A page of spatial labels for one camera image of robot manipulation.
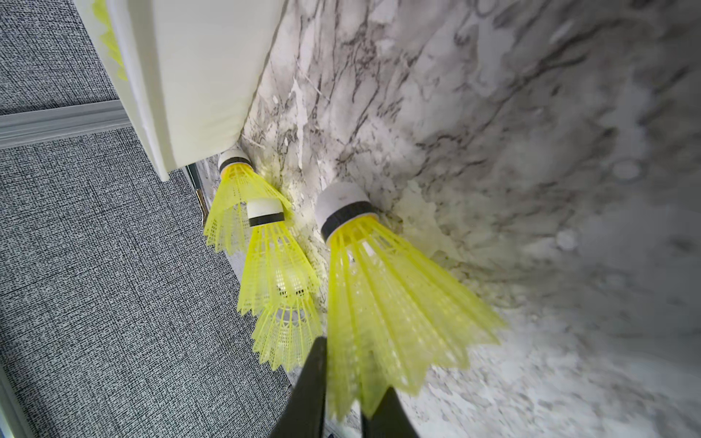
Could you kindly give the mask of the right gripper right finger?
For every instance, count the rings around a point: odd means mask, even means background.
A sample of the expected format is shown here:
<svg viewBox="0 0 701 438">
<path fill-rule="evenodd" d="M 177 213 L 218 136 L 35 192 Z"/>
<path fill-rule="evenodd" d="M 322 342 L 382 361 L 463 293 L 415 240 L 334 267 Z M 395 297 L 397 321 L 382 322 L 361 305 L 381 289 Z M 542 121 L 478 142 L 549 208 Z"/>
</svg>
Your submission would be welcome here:
<svg viewBox="0 0 701 438">
<path fill-rule="evenodd" d="M 399 397 L 390 387 L 371 418 L 361 416 L 363 438 L 418 438 Z"/>
</svg>

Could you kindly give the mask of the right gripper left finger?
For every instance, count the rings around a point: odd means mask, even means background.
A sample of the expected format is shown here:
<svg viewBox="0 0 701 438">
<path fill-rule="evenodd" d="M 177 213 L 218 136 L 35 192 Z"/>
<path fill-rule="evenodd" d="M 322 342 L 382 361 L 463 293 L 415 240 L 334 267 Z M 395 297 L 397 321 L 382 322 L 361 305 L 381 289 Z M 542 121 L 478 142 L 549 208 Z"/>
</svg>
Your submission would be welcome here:
<svg viewBox="0 0 701 438">
<path fill-rule="evenodd" d="M 325 424 L 327 339 L 315 339 L 287 406 L 270 438 L 320 438 Z"/>
</svg>

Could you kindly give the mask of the yellow shuttlecock eight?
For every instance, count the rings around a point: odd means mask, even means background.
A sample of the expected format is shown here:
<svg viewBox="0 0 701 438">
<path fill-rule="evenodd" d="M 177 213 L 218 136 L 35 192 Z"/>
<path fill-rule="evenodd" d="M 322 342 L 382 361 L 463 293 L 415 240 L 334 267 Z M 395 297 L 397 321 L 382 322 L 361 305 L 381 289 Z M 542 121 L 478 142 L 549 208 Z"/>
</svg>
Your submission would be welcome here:
<svg viewBox="0 0 701 438">
<path fill-rule="evenodd" d="M 373 416 L 385 394 L 416 395 L 432 367 L 467 368 L 469 349 L 507 324 L 464 284 L 381 223 L 354 182 L 334 182 L 315 217 L 330 248 L 327 403 Z"/>
</svg>

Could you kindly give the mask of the yellow shuttlecock four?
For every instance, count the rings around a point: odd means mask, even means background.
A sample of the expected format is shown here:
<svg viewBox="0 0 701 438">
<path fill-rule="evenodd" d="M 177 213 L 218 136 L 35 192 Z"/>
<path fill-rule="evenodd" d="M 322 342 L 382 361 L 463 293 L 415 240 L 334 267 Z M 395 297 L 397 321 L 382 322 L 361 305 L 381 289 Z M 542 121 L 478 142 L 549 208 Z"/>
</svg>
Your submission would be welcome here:
<svg viewBox="0 0 701 438">
<path fill-rule="evenodd" d="M 286 223 L 281 200 L 248 202 L 251 232 L 237 311 L 256 316 L 270 304 L 290 304 L 319 292 L 321 281 Z"/>
</svg>

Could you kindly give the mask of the yellow shuttlecock three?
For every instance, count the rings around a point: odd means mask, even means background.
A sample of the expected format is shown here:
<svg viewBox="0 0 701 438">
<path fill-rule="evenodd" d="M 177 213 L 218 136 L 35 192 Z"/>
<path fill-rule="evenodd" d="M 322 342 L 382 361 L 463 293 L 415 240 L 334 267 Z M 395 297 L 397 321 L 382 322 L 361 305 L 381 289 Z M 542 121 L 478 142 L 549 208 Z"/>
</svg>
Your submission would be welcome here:
<svg viewBox="0 0 701 438">
<path fill-rule="evenodd" d="M 233 255 L 245 252 L 250 239 L 248 202 L 256 198 L 277 198 L 286 214 L 292 214 L 291 202 L 259 175 L 240 146 L 232 146 L 219 155 L 220 184 L 204 225 L 206 244 L 215 252 Z"/>
</svg>

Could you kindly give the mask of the white plastic storage box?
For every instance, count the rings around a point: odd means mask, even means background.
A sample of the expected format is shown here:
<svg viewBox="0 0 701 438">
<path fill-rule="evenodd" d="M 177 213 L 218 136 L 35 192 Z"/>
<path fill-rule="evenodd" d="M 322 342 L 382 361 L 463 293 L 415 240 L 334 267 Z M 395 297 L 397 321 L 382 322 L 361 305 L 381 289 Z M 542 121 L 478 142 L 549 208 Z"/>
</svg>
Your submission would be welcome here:
<svg viewBox="0 0 701 438">
<path fill-rule="evenodd" d="M 239 139 L 284 1 L 75 4 L 150 163 L 171 172 Z"/>
</svg>

